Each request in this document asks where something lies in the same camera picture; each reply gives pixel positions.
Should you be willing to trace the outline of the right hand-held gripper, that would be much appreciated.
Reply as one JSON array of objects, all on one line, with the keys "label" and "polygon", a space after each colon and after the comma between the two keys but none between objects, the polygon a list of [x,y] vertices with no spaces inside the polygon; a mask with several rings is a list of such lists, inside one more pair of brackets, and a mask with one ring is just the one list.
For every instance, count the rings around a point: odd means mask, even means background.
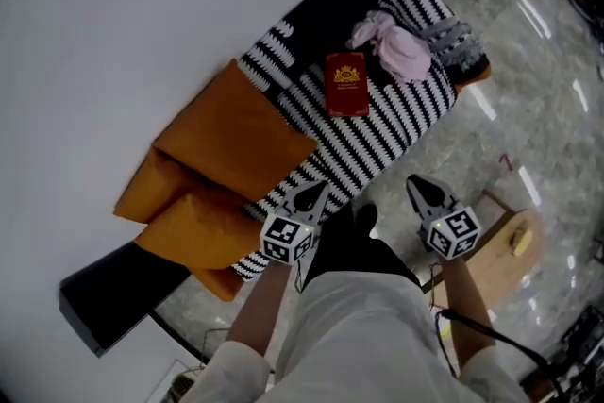
[{"label": "right hand-held gripper", "polygon": [[433,176],[410,175],[407,193],[422,218],[420,238],[428,251],[454,260],[472,251],[481,236],[480,222],[451,187]]}]

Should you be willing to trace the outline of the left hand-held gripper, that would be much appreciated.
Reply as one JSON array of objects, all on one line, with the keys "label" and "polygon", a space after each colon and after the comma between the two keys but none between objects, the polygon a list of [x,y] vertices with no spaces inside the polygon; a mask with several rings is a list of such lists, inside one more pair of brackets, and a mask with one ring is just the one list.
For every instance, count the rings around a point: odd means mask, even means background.
[{"label": "left hand-held gripper", "polygon": [[260,252],[269,261],[292,266],[314,247],[318,221],[330,192],[326,180],[306,182],[289,190],[282,207],[269,214],[260,232]]}]

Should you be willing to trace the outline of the red book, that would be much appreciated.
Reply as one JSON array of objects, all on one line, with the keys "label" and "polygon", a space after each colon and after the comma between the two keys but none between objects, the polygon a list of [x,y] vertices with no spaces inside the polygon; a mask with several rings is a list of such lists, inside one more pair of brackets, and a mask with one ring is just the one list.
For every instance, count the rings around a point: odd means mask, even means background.
[{"label": "red book", "polygon": [[325,97],[330,117],[369,115],[366,60],[361,52],[329,54],[325,62]]}]

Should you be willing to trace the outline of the person's left forearm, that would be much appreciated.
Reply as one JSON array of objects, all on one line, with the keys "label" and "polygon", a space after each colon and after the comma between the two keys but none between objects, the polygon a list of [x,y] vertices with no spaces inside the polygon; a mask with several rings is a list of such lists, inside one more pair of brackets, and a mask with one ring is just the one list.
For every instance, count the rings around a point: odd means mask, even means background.
[{"label": "person's left forearm", "polygon": [[292,267],[271,261],[245,300],[226,336],[228,342],[248,346],[261,356],[272,339]]}]

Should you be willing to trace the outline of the person's right forearm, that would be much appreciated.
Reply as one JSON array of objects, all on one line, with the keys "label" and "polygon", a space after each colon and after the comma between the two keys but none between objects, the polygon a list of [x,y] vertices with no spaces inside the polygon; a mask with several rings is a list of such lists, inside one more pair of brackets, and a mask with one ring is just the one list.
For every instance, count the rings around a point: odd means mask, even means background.
[{"label": "person's right forearm", "polygon": [[[488,311],[465,261],[439,259],[448,307],[458,315],[491,328]],[[461,369],[481,350],[495,346],[495,340],[460,321],[451,324],[452,340]]]}]

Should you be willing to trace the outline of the orange sofa with striped cover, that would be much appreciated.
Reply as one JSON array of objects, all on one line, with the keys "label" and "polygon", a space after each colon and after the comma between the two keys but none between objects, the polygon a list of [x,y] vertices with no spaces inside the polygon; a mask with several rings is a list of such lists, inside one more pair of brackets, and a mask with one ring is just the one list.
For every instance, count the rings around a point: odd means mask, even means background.
[{"label": "orange sofa with striped cover", "polygon": [[[251,202],[235,193],[245,200],[246,216],[263,222],[289,190],[316,180],[330,186],[325,215],[337,212],[426,134],[454,106],[463,87],[489,75],[484,51],[478,65],[467,72],[444,67],[430,51],[426,80],[398,82],[380,67],[367,43],[360,52],[367,66],[369,115],[328,116],[326,57],[345,52],[354,25],[373,10],[391,14],[397,25],[419,39],[425,27],[456,16],[443,0],[303,0],[234,59],[290,127],[317,141],[312,154],[261,200]],[[196,189],[234,193],[198,175],[202,184],[185,193]],[[212,294],[229,302],[267,263],[259,249],[225,269],[185,267]]]}]

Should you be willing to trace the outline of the round wooden stool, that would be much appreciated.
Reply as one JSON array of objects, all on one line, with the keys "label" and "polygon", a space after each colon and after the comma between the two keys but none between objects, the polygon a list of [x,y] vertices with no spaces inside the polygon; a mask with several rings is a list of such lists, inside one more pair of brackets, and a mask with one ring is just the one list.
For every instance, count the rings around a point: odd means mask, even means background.
[{"label": "round wooden stool", "polygon": [[[515,210],[489,190],[480,196],[502,209],[501,216],[478,240],[477,246],[463,258],[477,284],[483,302],[491,309],[508,297],[538,264],[545,246],[544,224],[533,209]],[[515,229],[528,222],[533,230],[533,240],[526,252],[515,257],[510,240]]]}]

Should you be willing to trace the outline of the person's black shoe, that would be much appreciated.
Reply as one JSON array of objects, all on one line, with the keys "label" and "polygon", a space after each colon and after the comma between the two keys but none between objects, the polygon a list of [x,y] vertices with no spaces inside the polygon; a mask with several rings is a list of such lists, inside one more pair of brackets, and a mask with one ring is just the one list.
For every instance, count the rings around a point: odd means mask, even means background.
[{"label": "person's black shoe", "polygon": [[370,238],[378,221],[378,208],[374,203],[363,205],[355,219],[356,233],[362,238]]}]

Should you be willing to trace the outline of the person's black trousers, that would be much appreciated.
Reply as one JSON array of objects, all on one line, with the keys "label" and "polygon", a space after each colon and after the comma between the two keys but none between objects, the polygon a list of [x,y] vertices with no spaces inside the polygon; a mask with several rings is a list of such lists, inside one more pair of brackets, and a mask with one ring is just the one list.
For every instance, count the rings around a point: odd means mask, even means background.
[{"label": "person's black trousers", "polygon": [[362,238],[356,233],[357,212],[350,203],[322,225],[317,251],[302,290],[328,272],[362,272],[397,275],[420,287],[417,276],[381,239]]}]

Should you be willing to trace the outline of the large orange cushion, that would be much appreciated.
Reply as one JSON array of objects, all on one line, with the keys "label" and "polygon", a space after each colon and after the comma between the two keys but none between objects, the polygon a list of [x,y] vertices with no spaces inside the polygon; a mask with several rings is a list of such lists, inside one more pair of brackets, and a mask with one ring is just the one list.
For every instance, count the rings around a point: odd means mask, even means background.
[{"label": "large orange cushion", "polygon": [[317,141],[290,127],[233,59],[153,146],[257,202],[312,154]]}]

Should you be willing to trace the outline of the person's white shirt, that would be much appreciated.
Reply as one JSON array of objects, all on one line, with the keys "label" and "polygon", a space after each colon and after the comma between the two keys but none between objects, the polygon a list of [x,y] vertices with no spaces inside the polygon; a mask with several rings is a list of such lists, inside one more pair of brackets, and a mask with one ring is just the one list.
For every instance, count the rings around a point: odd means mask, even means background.
[{"label": "person's white shirt", "polygon": [[277,364],[225,342],[182,403],[529,403],[493,349],[453,377],[420,288],[332,272],[300,295]]}]

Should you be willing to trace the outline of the pink cloth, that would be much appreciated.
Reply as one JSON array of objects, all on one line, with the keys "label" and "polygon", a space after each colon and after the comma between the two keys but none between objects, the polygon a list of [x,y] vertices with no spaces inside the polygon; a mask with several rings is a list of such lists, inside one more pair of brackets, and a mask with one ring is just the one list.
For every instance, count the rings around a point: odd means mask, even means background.
[{"label": "pink cloth", "polygon": [[432,62],[428,44],[397,25],[391,14],[369,11],[354,25],[345,45],[359,50],[367,43],[380,67],[396,81],[410,83],[427,79]]}]

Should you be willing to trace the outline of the grey knitted cloth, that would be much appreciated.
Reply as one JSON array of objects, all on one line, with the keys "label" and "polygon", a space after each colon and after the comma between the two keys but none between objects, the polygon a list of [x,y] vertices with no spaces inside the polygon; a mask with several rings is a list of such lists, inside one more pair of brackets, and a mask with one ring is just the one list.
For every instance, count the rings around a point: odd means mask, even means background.
[{"label": "grey knitted cloth", "polygon": [[483,56],[482,45],[470,25],[456,16],[425,27],[419,35],[444,67],[467,72],[478,65]]}]

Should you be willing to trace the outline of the black equipment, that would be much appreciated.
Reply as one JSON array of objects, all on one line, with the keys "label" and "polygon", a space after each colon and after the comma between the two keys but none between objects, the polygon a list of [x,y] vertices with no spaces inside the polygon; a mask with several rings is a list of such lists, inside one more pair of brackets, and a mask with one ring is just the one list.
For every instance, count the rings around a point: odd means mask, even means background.
[{"label": "black equipment", "polygon": [[604,403],[604,311],[586,306],[520,386],[531,403]]}]

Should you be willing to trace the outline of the black side cabinet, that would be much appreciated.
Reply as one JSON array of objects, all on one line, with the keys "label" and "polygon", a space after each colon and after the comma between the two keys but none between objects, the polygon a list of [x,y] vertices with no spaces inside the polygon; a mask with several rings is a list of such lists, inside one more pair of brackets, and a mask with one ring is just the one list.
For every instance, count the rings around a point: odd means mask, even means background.
[{"label": "black side cabinet", "polygon": [[130,242],[65,278],[59,310],[98,358],[191,275]]}]

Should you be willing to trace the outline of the white stand with mesh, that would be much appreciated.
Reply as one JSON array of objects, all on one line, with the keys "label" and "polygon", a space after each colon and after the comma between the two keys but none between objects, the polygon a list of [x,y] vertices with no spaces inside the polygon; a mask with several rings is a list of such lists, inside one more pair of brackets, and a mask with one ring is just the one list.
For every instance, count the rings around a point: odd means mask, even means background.
[{"label": "white stand with mesh", "polygon": [[182,361],[174,360],[145,403],[179,403],[205,367],[204,363],[186,366]]}]

